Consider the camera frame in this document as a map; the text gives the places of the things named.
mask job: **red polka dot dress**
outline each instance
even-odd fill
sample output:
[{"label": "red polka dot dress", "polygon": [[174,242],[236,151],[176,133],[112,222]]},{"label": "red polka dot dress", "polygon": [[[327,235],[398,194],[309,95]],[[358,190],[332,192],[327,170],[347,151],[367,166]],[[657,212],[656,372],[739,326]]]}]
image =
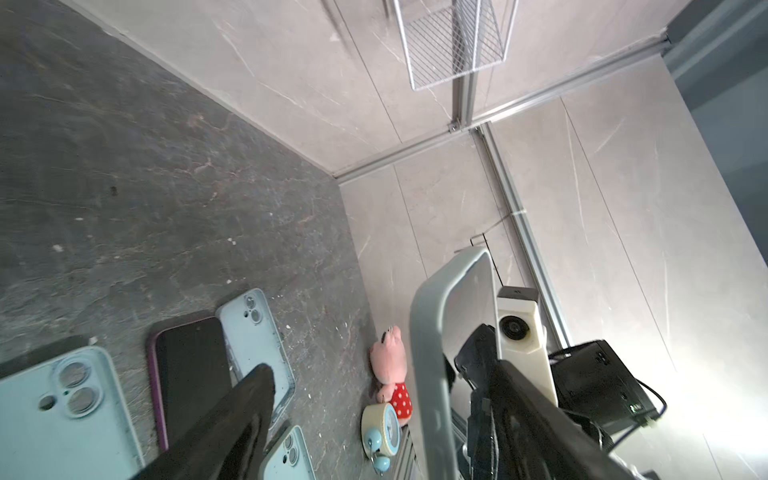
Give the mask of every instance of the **red polka dot dress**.
[{"label": "red polka dot dress", "polygon": [[400,425],[405,425],[413,414],[411,396],[408,394],[405,383],[395,384],[395,392],[392,394],[392,399],[389,400],[389,403],[394,407]]}]

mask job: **phone screen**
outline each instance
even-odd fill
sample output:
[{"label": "phone screen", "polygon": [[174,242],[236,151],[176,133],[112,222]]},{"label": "phone screen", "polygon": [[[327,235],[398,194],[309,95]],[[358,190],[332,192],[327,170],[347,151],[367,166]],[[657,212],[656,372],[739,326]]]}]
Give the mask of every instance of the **phone screen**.
[{"label": "phone screen", "polygon": [[165,330],[155,355],[170,446],[232,388],[221,322],[211,317]]}]

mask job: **gray marble countertop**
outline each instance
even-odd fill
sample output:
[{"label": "gray marble countertop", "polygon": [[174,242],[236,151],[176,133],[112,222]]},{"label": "gray marble countertop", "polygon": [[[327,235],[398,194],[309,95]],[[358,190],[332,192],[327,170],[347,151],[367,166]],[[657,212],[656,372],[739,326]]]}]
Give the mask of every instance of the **gray marble countertop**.
[{"label": "gray marble countertop", "polygon": [[157,455],[149,327],[264,290],[318,478],[373,478],[376,341],[334,179],[67,7],[0,15],[0,361],[72,335],[112,356]]}]

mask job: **purple phone case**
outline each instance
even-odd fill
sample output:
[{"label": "purple phone case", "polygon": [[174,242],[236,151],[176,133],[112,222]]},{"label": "purple phone case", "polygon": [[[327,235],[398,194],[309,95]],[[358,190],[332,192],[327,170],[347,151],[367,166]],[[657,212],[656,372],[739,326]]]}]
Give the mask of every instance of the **purple phone case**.
[{"label": "purple phone case", "polygon": [[202,322],[210,318],[216,318],[215,316],[207,316],[201,319],[191,320],[189,322],[178,323],[173,326],[169,326],[157,332],[153,332],[147,339],[147,362],[149,363],[149,384],[152,391],[152,406],[154,408],[154,424],[157,427],[157,442],[160,444],[160,450],[165,452],[168,450],[168,432],[165,426],[165,412],[163,411],[163,392],[160,388],[160,370],[157,365],[157,338],[168,330],[179,328],[180,326],[189,325],[191,323]]}]

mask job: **beige tile wall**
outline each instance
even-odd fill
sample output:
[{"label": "beige tile wall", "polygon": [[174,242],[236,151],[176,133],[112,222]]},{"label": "beige tile wall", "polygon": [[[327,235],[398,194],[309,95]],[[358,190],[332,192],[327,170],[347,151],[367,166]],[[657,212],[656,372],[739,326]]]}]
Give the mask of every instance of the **beige tile wall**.
[{"label": "beige tile wall", "polygon": [[606,339],[673,406],[617,454],[661,478],[719,478],[698,419],[680,408],[687,397],[562,100],[493,130],[574,341]]},{"label": "beige tile wall", "polygon": [[564,102],[684,408],[723,478],[767,477],[768,269],[666,66],[653,58]]},{"label": "beige tile wall", "polygon": [[[411,90],[392,0],[63,0],[332,173],[447,128],[452,86]],[[477,111],[658,33],[687,0],[521,0]],[[449,4],[405,0],[406,19]],[[505,18],[507,0],[494,0]]]},{"label": "beige tile wall", "polygon": [[[661,478],[764,475],[768,269],[663,62],[493,129],[574,339],[607,339],[670,405],[617,453]],[[478,152],[457,137],[343,185],[380,330],[407,328],[418,285],[482,231],[505,282],[530,284]]]},{"label": "beige tile wall", "polygon": [[[415,391],[410,361],[410,306],[416,289],[470,238],[487,232],[488,244],[507,285],[524,283],[506,214],[488,180],[475,140],[455,140],[395,165],[342,185],[349,227],[379,333],[400,326],[409,351],[408,388]],[[456,344],[477,326],[447,329],[446,344]],[[468,388],[453,392],[457,411],[468,415]],[[421,449],[421,431],[414,423],[414,444]]]}]

